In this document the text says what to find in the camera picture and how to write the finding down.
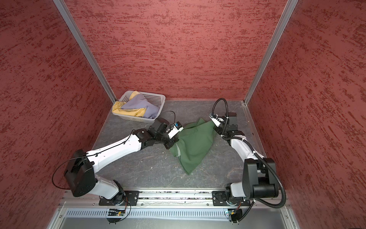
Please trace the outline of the green skirt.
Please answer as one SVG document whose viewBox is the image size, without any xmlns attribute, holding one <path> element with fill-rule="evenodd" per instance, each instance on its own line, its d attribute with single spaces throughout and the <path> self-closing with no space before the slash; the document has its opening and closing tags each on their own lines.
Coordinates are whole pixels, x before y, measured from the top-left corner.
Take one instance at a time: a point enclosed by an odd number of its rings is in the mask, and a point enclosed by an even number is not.
<svg viewBox="0 0 366 229">
<path fill-rule="evenodd" d="M 202 118 L 184 126 L 176 142 L 169 151 L 179 159 L 186 174 L 191 174 L 202 162 L 217 135 L 212 121 Z"/>
</svg>

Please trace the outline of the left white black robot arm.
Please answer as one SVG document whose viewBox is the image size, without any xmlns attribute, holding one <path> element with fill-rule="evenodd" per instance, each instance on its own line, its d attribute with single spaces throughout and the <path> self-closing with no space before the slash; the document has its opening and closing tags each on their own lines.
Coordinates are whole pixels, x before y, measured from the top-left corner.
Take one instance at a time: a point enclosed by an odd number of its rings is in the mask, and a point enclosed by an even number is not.
<svg viewBox="0 0 366 229">
<path fill-rule="evenodd" d="M 112 205 L 120 205 L 126 199 L 121 184 L 116 180 L 102 178 L 98 172 L 124 156 L 155 144 L 163 144 L 166 149 L 170 149 L 178 142 L 178 134 L 183 129 L 180 122 L 170 124 L 164 118 L 156 118 L 148 129 L 132 130 L 120 141 L 88 152 L 76 151 L 64 172 L 69 190 L 75 198 L 92 194 Z"/>
</svg>

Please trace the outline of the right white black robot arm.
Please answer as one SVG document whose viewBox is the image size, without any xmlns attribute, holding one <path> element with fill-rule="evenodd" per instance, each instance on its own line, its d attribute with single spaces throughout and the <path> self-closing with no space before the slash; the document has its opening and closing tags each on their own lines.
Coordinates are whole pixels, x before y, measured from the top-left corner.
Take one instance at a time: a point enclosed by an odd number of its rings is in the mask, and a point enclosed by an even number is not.
<svg viewBox="0 0 366 229">
<path fill-rule="evenodd" d="M 275 162 L 258 153 L 238 130 L 236 113 L 229 116 L 210 114 L 214 130 L 233 148 L 244 163 L 242 181 L 226 186 L 226 201 L 237 204 L 240 200 L 258 200 L 278 197 L 280 187 Z"/>
</svg>

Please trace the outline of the lavender skirt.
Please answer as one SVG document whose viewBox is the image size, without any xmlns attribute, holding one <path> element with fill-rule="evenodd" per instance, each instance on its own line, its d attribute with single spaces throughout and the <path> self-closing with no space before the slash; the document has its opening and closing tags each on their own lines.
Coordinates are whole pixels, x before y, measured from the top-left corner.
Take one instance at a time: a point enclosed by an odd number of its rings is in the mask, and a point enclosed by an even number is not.
<svg viewBox="0 0 366 229">
<path fill-rule="evenodd" d="M 122 110 L 145 109 L 143 118 L 154 119 L 158 116 L 159 107 L 149 103 L 142 94 L 136 94 L 129 102 L 121 107 Z"/>
</svg>

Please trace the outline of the white plastic laundry basket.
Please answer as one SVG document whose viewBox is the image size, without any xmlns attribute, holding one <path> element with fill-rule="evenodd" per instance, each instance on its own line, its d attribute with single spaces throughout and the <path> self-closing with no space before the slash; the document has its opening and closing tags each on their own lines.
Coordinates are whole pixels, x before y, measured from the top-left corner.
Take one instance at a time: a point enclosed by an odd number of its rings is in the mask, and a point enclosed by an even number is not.
<svg viewBox="0 0 366 229">
<path fill-rule="evenodd" d="M 126 120 L 153 123 L 161 114 L 166 97 L 162 94 L 127 91 L 112 106 L 112 114 Z"/>
</svg>

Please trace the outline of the yellow skirt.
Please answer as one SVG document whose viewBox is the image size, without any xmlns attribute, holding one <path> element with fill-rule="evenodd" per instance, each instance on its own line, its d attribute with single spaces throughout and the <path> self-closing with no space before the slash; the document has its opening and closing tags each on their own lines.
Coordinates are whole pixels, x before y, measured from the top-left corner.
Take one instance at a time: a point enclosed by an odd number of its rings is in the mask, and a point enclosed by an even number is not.
<svg viewBox="0 0 366 229">
<path fill-rule="evenodd" d="M 142 94 L 138 91 L 133 91 L 130 94 L 125 94 L 121 101 L 116 101 L 112 106 L 112 113 L 115 115 L 127 115 L 127 116 L 135 116 L 142 117 L 145 112 L 145 109 L 138 110 L 122 110 L 121 107 L 130 101 L 136 94 Z"/>
</svg>

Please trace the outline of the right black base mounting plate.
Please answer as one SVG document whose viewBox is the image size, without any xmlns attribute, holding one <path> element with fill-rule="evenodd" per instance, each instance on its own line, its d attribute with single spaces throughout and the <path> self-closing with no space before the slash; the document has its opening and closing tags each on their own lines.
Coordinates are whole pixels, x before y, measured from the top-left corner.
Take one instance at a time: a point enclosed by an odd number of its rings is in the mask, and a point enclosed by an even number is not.
<svg viewBox="0 0 366 229">
<path fill-rule="evenodd" d="M 212 192 L 212 199 L 213 199 L 213 205 L 214 206 L 228 206 L 228 207 L 249 207 L 250 201 L 244 200 L 243 198 L 239 197 L 232 197 L 230 194 L 228 194 L 225 191 L 213 191 Z"/>
</svg>

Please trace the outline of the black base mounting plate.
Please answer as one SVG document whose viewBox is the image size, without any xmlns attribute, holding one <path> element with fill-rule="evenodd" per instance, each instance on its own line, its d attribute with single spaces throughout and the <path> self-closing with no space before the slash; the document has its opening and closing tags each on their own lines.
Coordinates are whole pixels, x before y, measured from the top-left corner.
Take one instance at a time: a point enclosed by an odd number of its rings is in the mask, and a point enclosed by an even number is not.
<svg viewBox="0 0 366 229">
<path fill-rule="evenodd" d="M 228 206 L 228 207 L 249 207 L 250 201 L 244 200 L 243 198 L 239 197 L 232 197 L 230 194 L 228 194 L 225 191 L 213 191 L 212 192 L 212 199 L 213 199 L 213 205 L 214 206 Z"/>
<path fill-rule="evenodd" d="M 104 197 L 100 197 L 99 206 L 136 206 L 139 198 L 139 191 L 131 191 L 127 190 L 124 193 L 119 192 L 112 199 L 106 199 Z"/>
</svg>

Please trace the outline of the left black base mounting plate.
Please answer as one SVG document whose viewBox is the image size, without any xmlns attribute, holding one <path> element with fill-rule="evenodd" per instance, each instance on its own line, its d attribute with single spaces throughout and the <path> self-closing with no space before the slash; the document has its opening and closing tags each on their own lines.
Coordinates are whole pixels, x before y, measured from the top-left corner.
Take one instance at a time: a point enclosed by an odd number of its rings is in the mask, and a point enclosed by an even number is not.
<svg viewBox="0 0 366 229">
<path fill-rule="evenodd" d="M 136 206 L 139 198 L 139 191 L 131 191 L 127 190 L 124 193 L 119 192 L 112 199 L 106 199 L 104 197 L 100 197 L 99 206 Z"/>
</svg>

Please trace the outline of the right small circuit board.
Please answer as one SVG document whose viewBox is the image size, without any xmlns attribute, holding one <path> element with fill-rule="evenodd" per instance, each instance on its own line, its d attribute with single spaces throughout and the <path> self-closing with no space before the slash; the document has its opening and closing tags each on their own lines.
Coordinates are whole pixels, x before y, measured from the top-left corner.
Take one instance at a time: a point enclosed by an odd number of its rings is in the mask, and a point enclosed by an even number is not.
<svg viewBox="0 0 366 229">
<path fill-rule="evenodd" d="M 238 210 L 231 209 L 228 210 L 226 213 L 228 220 L 234 223 L 237 223 L 242 218 L 243 215 L 243 211 L 241 209 Z"/>
</svg>

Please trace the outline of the small circuit board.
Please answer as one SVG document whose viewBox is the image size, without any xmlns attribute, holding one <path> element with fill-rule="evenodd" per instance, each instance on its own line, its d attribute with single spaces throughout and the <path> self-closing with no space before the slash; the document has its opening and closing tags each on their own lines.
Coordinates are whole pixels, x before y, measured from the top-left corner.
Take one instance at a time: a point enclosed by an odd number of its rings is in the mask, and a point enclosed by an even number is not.
<svg viewBox="0 0 366 229">
<path fill-rule="evenodd" d="M 226 213 L 228 220 L 234 223 L 237 223 L 242 218 L 243 215 L 243 211 L 241 209 L 238 210 L 231 209 L 228 210 Z"/>
<path fill-rule="evenodd" d="M 126 210 L 109 209 L 107 216 L 108 217 L 124 217 L 125 213 L 126 213 Z"/>
</svg>

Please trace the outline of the left small circuit board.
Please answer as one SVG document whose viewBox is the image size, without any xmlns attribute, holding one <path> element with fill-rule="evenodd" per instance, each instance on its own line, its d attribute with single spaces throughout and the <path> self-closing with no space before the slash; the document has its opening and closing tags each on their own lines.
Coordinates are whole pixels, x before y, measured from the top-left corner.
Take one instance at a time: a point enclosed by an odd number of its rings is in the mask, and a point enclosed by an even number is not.
<svg viewBox="0 0 366 229">
<path fill-rule="evenodd" d="M 109 209 L 107 216 L 108 217 L 124 217 L 125 213 L 126 213 L 126 210 Z"/>
</svg>

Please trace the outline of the right aluminium corner post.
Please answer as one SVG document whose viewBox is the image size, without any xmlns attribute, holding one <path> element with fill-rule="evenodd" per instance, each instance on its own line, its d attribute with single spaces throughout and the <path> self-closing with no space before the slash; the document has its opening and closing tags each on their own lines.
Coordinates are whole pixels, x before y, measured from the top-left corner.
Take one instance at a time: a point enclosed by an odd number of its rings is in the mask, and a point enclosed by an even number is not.
<svg viewBox="0 0 366 229">
<path fill-rule="evenodd" d="M 266 49 L 266 52 L 263 56 L 263 59 L 257 69 L 257 72 L 253 78 L 253 81 L 249 87 L 249 90 L 245 96 L 245 99 L 244 99 L 244 105 L 245 106 L 248 106 L 249 105 L 249 102 L 250 102 L 250 99 L 252 98 L 253 94 L 254 94 L 254 91 L 272 57 L 272 54 L 274 53 L 276 47 L 277 47 L 277 44 L 295 10 L 295 7 L 298 3 L 298 0 L 288 0 L 286 5 L 285 5 L 285 8 L 281 14 L 281 17 L 278 21 L 278 24 L 275 28 L 275 31 L 270 39 L 270 42 L 268 44 L 268 47 Z"/>
</svg>

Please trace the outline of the aluminium corner post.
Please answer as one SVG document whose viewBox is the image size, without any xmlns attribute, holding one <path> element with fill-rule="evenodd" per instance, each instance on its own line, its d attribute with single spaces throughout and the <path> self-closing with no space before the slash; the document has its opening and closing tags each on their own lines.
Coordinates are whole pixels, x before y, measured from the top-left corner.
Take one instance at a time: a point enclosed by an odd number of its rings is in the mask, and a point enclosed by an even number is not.
<svg viewBox="0 0 366 229">
<path fill-rule="evenodd" d="M 108 97 L 110 98 L 111 102 L 114 103 L 116 101 L 116 96 L 110 87 L 105 75 L 103 74 L 100 66 L 98 65 L 94 55 L 92 54 L 86 40 L 84 39 L 80 29 L 78 28 L 75 20 L 73 19 L 65 1 L 62 0 L 53 0 L 57 10 L 61 14 L 62 18 L 64 19 L 65 23 L 67 24 L 71 34 L 73 35 L 74 39 L 76 40 L 77 44 L 79 45 L 81 51 L 83 52 L 84 56 L 86 57 L 88 63 L 90 64 L 91 68 L 93 69 L 94 73 L 96 74 L 98 80 L 100 81 L 103 89 L 107 93 Z"/>
<path fill-rule="evenodd" d="M 270 42 L 268 44 L 268 47 L 266 49 L 266 52 L 263 56 L 263 59 L 257 69 L 257 72 L 253 78 L 253 81 L 249 87 L 249 90 L 245 96 L 245 99 L 244 99 L 244 105 L 245 106 L 248 106 L 249 105 L 249 102 L 250 102 L 250 99 L 252 98 L 253 94 L 254 94 L 254 91 L 272 57 L 272 54 L 274 53 L 276 47 L 277 47 L 277 44 L 295 10 L 295 7 L 298 3 L 298 0 L 288 0 L 286 5 L 285 5 L 285 8 L 281 14 L 281 17 L 278 21 L 278 24 L 275 28 L 275 31 L 270 39 Z"/>
</svg>

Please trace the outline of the aluminium front rail frame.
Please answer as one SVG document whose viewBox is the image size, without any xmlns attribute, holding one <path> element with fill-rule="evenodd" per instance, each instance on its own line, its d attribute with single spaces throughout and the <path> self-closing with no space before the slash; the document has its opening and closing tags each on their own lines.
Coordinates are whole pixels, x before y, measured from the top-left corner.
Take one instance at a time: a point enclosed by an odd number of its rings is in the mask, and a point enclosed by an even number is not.
<svg viewBox="0 0 366 229">
<path fill-rule="evenodd" d="M 48 228 L 59 229 L 66 219 L 196 219 L 217 220 L 230 222 L 227 211 L 241 209 L 243 213 L 250 207 L 214 206 L 213 191 L 222 189 L 132 189 L 139 191 L 136 206 L 99 206 L 100 197 L 87 194 L 75 198 L 70 191 L 66 191 L 60 201 Z M 124 217 L 108 217 L 109 209 L 126 210 Z"/>
</svg>

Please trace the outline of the left aluminium corner post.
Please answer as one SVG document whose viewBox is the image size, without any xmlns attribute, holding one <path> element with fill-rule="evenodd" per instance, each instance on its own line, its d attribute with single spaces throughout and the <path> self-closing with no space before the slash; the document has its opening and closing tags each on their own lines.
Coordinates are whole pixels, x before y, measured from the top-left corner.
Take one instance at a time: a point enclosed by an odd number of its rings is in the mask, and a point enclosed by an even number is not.
<svg viewBox="0 0 366 229">
<path fill-rule="evenodd" d="M 84 56 L 86 57 L 88 63 L 90 64 L 91 68 L 93 69 L 94 73 L 96 74 L 98 80 L 100 81 L 103 89 L 107 93 L 108 97 L 110 98 L 111 102 L 114 103 L 116 101 L 116 96 L 110 87 L 105 75 L 103 74 L 100 66 L 98 65 L 94 55 L 92 54 L 86 40 L 84 39 L 80 29 L 78 28 L 75 20 L 73 19 L 65 1 L 62 0 L 53 0 L 57 10 L 61 14 L 62 18 L 64 19 L 65 23 L 67 24 L 71 34 L 73 35 L 74 39 L 76 40 L 77 44 L 79 45 L 81 51 L 83 52 Z"/>
</svg>

